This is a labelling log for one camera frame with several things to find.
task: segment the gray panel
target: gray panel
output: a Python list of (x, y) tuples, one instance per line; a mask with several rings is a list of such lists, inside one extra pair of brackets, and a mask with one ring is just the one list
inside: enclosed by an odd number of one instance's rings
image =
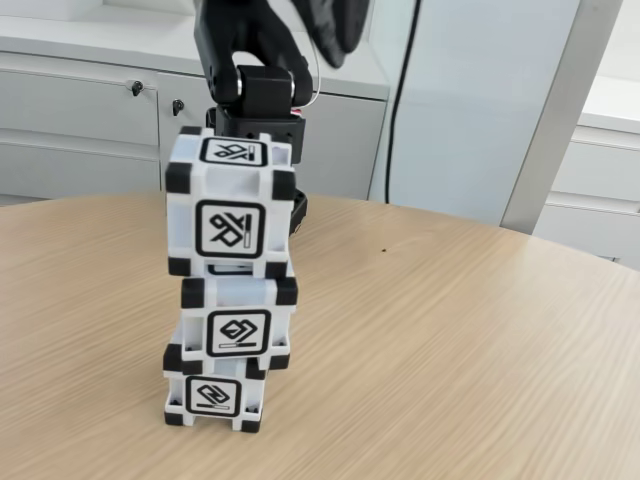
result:
[(298, 186), (319, 193), (365, 200), (369, 192), (386, 104), (321, 95), (305, 109), (307, 131)]
[(589, 95), (622, 0), (582, 0), (501, 225), (531, 234)]

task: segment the cube tower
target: cube tower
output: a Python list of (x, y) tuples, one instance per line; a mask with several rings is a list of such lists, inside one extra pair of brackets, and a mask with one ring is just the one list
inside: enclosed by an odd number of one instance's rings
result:
[(165, 421), (260, 429), (269, 370), (289, 365), (298, 286), (289, 256), (291, 146), (185, 127), (166, 170), (169, 273), (184, 277), (163, 359)]

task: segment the wooden table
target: wooden table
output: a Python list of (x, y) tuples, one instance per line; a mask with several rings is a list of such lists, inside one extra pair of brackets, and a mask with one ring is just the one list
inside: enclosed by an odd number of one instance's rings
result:
[(156, 196), (0, 209), (0, 478), (640, 478), (640, 275), (314, 198), (262, 431), (163, 422), (179, 314)]

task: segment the white cabinet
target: white cabinet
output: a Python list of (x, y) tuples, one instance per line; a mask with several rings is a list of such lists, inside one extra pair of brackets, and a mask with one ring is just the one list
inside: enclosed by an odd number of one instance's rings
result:
[(640, 269), (640, 136), (578, 127), (534, 235)]
[[(204, 125), (207, 110), (215, 105), (202, 78), (161, 73), (158, 82), (164, 170), (180, 128)], [(175, 100), (184, 104), (177, 116)], [(304, 110), (307, 127), (302, 163), (296, 167), (298, 187), (306, 193), (366, 199), (385, 107), (376, 100), (320, 95)]]
[[(0, 90), (0, 196), (12, 199), (160, 189), (181, 127), (214, 106), (202, 77), (7, 53)], [(304, 112), (298, 186), (366, 199), (385, 107), (320, 95)]]
[[(0, 54), (0, 194), (160, 188), (154, 73)], [(132, 85), (144, 89), (134, 96)]]

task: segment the printed symbol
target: printed symbol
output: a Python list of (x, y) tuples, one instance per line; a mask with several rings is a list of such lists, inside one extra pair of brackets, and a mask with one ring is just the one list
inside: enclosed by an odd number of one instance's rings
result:
[(215, 410), (230, 410), (231, 407), (220, 405), (221, 403), (228, 402), (231, 397), (227, 395), (220, 387), (217, 385), (203, 385), (200, 387), (197, 392), (202, 395), (204, 398), (211, 402), (211, 405), (207, 403), (198, 403), (198, 407), (202, 408), (212, 408)]
[(243, 248), (251, 247), (251, 215), (236, 217), (231, 213), (217, 213), (210, 222), (219, 230), (218, 234), (211, 239), (212, 242), (220, 241), (227, 247), (235, 247), (244, 240)]
[(219, 348), (240, 348), (240, 347), (255, 347), (258, 344), (255, 342), (243, 343), (244, 340), (258, 331), (258, 327), (251, 323), (249, 320), (231, 320), (224, 327), (220, 329), (220, 332), (225, 337), (231, 340), (236, 340), (235, 343), (221, 343)]
[(218, 158), (224, 158), (227, 160), (248, 160), (250, 162), (254, 162), (256, 159), (256, 147), (254, 145), (250, 145), (249, 148), (238, 145), (237, 143), (231, 145), (217, 144), (216, 146), (222, 149), (214, 153)]

